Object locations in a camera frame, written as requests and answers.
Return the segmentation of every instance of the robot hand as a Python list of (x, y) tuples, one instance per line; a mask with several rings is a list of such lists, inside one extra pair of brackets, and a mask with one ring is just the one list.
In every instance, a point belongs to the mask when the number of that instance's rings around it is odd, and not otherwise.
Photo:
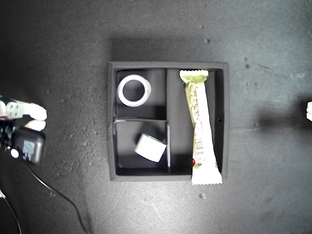
[[(16, 128), (15, 119), (29, 115), (35, 120)], [(47, 111), (34, 103), (0, 96), (0, 149), (10, 150), (14, 158), (38, 163), (44, 153)]]

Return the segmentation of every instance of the black cable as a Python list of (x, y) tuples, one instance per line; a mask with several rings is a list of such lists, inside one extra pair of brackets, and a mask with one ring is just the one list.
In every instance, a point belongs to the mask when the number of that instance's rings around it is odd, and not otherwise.
[(43, 186), (45, 186), (47, 189), (51, 190), (52, 192), (54, 192), (54, 193), (60, 195), (62, 198), (64, 198), (66, 201), (68, 201), (70, 204), (72, 204), (72, 206), (75, 208), (75, 211), (76, 211), (76, 213), (77, 213), (77, 216), (78, 216), (79, 223), (80, 223), (81, 227), (83, 228), (83, 230), (84, 230), (87, 234), (91, 234), (91, 233), (86, 229), (86, 227), (85, 227), (84, 224), (83, 224), (83, 221), (82, 221), (82, 218), (81, 218), (81, 215), (80, 215), (80, 211), (79, 211), (77, 205), (76, 205), (74, 202), (72, 202), (68, 197), (66, 197), (65, 195), (61, 194), (59, 191), (53, 189), (52, 187), (50, 187), (49, 185), (47, 185), (45, 182), (43, 182), (43, 181), (36, 175), (36, 173), (35, 173), (27, 164), (25, 164), (25, 165), (26, 165), (26, 168), (27, 168), (27, 169), (30, 171), (30, 173), (32, 174), (32, 176), (33, 176), (34, 178), (36, 178), (36, 180), (39, 181)]
[(12, 214), (13, 214), (15, 220), (16, 220), (16, 223), (18, 224), (18, 227), (19, 227), (19, 234), (21, 234), (20, 222), (19, 222), (19, 220), (18, 220), (18, 218), (17, 218), (15, 212), (14, 212), (13, 209), (11, 208), (10, 203), (7, 201), (7, 199), (6, 199), (5, 197), (2, 197), (2, 198), (4, 199), (5, 203), (6, 203), (6, 204), (8, 205), (8, 207), (10, 208), (10, 211), (12, 212)]

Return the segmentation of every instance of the gray concrete floor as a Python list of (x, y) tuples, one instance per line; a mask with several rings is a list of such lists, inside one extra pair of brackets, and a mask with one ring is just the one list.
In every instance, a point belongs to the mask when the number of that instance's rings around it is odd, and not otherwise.
[[(308, 234), (311, 10), (308, 0), (2, 1), (0, 94), (47, 108), (47, 152), (35, 170), (96, 234)], [(229, 63), (223, 185), (110, 182), (110, 60)], [(0, 186), (24, 234), (83, 233), (68, 203), (3, 154)], [(0, 210), (1, 233), (17, 233)]]

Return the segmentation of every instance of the snack bar wrapper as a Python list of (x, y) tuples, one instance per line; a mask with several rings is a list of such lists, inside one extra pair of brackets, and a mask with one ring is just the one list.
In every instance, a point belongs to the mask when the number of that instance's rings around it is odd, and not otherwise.
[(192, 184), (222, 184), (214, 152), (205, 89), (207, 70), (180, 71), (194, 126)]

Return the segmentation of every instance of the white tape roll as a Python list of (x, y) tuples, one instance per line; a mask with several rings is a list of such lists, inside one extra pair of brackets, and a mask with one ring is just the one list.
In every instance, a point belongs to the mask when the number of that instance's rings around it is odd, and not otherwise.
[[(129, 101), (128, 99), (126, 99), (126, 97), (123, 94), (123, 88), (125, 87), (126, 83), (132, 80), (139, 81), (144, 87), (144, 94), (142, 98), (138, 101)], [(152, 91), (151, 84), (146, 79), (144, 79), (143, 77), (139, 75), (129, 75), (125, 77), (124, 79), (121, 80), (118, 86), (118, 96), (119, 96), (120, 101), (123, 104), (130, 106), (130, 107), (138, 107), (138, 106), (143, 105), (147, 101), (148, 97), (150, 96), (151, 91)]]

